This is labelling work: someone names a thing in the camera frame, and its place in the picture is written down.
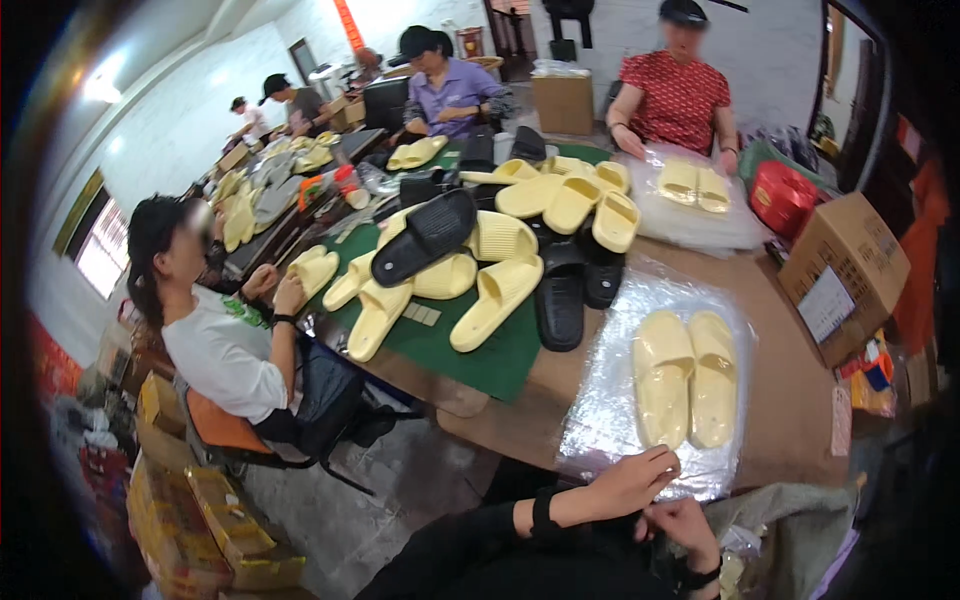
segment purple shirt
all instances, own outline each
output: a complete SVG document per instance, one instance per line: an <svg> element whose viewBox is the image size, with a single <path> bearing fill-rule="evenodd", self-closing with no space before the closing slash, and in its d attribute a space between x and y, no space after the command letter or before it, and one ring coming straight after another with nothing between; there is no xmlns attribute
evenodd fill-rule
<svg viewBox="0 0 960 600"><path fill-rule="evenodd" d="M431 136L466 138L473 125L473 116L439 123L437 115L447 107L479 106L499 91L501 85L475 62L456 59L449 61L450 70L446 72L440 89L435 89L430 84L425 73L417 73L410 78L410 100L419 102L426 112L426 124Z"/></svg>

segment white t-shirt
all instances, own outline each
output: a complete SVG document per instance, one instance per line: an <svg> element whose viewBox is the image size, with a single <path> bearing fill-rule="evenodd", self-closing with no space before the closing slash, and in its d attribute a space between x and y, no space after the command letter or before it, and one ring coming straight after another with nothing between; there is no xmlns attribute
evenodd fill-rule
<svg viewBox="0 0 960 600"><path fill-rule="evenodd" d="M191 388L251 423L288 408L283 373L270 361L273 333L259 311L194 285L197 307L161 330L167 353ZM291 402L290 408L296 412Z"/></svg>

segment plastic packaging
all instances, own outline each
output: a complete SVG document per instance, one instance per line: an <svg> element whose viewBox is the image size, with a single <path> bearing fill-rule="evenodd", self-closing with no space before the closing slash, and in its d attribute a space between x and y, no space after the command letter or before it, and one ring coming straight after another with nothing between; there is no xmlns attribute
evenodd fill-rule
<svg viewBox="0 0 960 600"><path fill-rule="evenodd" d="M736 474L756 335L727 292L690 280L644 256L631 257L616 300L593 339L580 391L564 420L557 464L561 472L591 480L621 457L646 449L637 432L633 344L644 318L662 309L673 311L684 323L699 310L711 310L724 320L733 337L737 403L731 438L708 449L684 440L675 450L683 472L659 496L713 500L730 491Z"/></svg>
<svg viewBox="0 0 960 600"><path fill-rule="evenodd" d="M773 237L747 206L746 189L739 178L726 178L730 208L723 214L678 204L664 196L660 191L660 173L668 158L680 158L697 167L714 168L705 156L673 144L647 144L646 160L629 155L617 156L633 177L631 196L643 215L638 235L717 258L727 258L735 250L762 248L764 242Z"/></svg>

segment green mat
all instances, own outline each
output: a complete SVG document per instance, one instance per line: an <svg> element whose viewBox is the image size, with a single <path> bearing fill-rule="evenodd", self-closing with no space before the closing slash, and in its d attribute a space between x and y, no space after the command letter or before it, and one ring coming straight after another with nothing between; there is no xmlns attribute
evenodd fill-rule
<svg viewBox="0 0 960 600"><path fill-rule="evenodd" d="M610 153L589 146L557 146L562 156L573 156L591 164L610 158ZM455 153L461 148L462 142L450 142L430 163L419 170L433 166L445 169L452 167L458 158ZM376 248L379 235L380 230L376 225L367 224L355 229L342 244L336 244L333 240L325 242L329 251L340 254L337 276L347 272L347 263L350 260ZM329 285L332 283L309 302L309 306L320 313L325 312L322 299ZM442 314L432 327L400 317L387 334L383 346L403 354L425 369L450 377L508 404L516 399L540 352L533 296L525 300L480 348L466 354L461 354L450 346L450 331L477 301L475 287L453 300L424 300L414 297L411 301L439 310ZM340 310L329 313L329 316L347 329L353 328L360 316L360 300L354 298Z"/></svg>

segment hand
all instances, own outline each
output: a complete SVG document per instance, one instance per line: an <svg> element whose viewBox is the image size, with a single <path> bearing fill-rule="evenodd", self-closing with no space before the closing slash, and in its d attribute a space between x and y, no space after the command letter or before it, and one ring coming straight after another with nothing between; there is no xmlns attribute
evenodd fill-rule
<svg viewBox="0 0 960 600"><path fill-rule="evenodd" d="M303 283L295 272L289 272L280 280L274 296L274 313L278 315L296 315L306 301Z"/></svg>
<svg viewBox="0 0 960 600"><path fill-rule="evenodd" d="M721 152L717 164L723 168L724 173L733 175L736 173L736 152L729 148Z"/></svg>
<svg viewBox="0 0 960 600"><path fill-rule="evenodd" d="M654 528L686 548L687 566L698 573L709 573L720 563L720 544L710 531L700 504L687 497L647 507L636 523L635 539L648 540Z"/></svg>
<svg viewBox="0 0 960 600"><path fill-rule="evenodd" d="M646 149L643 148L643 142L640 141L640 136L634 133L629 127L619 124L614 125L610 133L614 141L616 141L616 145L620 147L620 150L634 155L637 158L646 159Z"/></svg>
<svg viewBox="0 0 960 600"><path fill-rule="evenodd" d="M241 288L244 298L248 300L260 298L273 289L276 285L276 278L276 267L274 265L260 265Z"/></svg>
<svg viewBox="0 0 960 600"><path fill-rule="evenodd" d="M625 456L587 486L590 520L626 516L647 507L680 475L680 459L666 445Z"/></svg>

